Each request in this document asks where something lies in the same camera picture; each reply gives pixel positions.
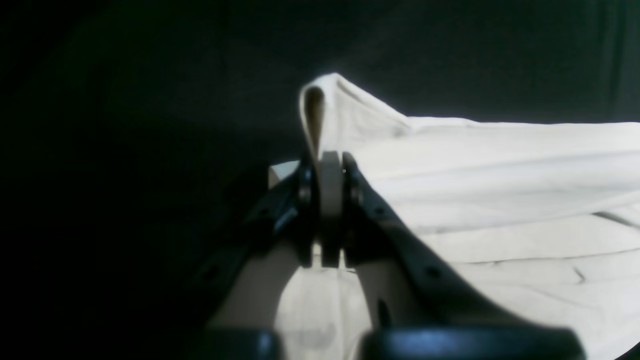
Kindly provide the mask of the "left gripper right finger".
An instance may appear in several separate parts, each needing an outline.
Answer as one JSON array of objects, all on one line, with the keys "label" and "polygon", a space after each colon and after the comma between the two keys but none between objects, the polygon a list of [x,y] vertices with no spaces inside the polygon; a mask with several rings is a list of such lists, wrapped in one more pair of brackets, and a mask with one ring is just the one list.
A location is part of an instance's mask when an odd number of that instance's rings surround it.
[{"label": "left gripper right finger", "polygon": [[342,154],[346,262],[354,267],[375,329],[523,326],[523,318],[473,288],[424,244]]}]

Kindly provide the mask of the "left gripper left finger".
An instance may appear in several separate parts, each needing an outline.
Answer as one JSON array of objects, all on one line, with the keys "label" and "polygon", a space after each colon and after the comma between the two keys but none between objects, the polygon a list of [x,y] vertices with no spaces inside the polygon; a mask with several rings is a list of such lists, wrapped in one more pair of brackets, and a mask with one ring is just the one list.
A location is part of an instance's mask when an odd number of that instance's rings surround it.
[{"label": "left gripper left finger", "polygon": [[274,326],[290,279],[313,262],[320,195],[316,164],[303,155],[206,258],[199,287],[208,328]]}]

